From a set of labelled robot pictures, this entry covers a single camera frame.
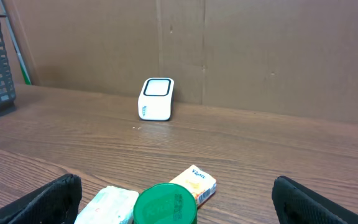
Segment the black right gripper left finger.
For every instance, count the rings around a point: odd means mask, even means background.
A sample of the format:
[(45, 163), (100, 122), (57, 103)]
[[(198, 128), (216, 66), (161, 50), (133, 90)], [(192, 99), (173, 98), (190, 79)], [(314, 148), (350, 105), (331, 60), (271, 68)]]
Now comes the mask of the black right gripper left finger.
[(81, 178), (65, 174), (0, 208), (0, 224), (74, 224), (81, 199)]

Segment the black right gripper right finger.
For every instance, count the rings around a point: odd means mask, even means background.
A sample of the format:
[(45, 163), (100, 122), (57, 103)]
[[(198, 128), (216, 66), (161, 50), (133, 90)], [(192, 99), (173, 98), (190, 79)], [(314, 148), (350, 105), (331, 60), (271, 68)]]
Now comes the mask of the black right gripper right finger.
[(272, 200), (280, 224), (358, 224), (358, 214), (286, 176), (275, 179)]

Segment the teal tissue packet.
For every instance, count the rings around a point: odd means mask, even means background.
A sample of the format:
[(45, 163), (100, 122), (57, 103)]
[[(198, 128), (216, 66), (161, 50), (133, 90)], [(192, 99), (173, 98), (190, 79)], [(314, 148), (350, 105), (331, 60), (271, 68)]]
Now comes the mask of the teal tissue packet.
[(107, 186), (82, 209), (75, 224), (131, 224), (138, 197), (136, 191)]

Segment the orange small box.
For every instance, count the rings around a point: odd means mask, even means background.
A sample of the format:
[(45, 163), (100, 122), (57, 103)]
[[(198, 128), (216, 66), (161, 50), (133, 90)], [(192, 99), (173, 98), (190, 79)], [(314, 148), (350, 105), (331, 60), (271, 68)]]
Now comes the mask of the orange small box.
[(195, 198), (197, 207), (200, 207), (215, 192), (217, 182), (214, 177), (202, 171), (195, 165), (191, 165), (181, 174), (173, 178), (170, 183), (186, 188)]

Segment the green lid jar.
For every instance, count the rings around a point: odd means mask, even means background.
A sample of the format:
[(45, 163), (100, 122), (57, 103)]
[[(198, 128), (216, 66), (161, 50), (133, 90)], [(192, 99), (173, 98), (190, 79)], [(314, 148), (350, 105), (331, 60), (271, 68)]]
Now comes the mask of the green lid jar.
[(134, 205), (135, 224), (197, 224), (197, 204), (183, 186), (160, 183), (144, 190)]

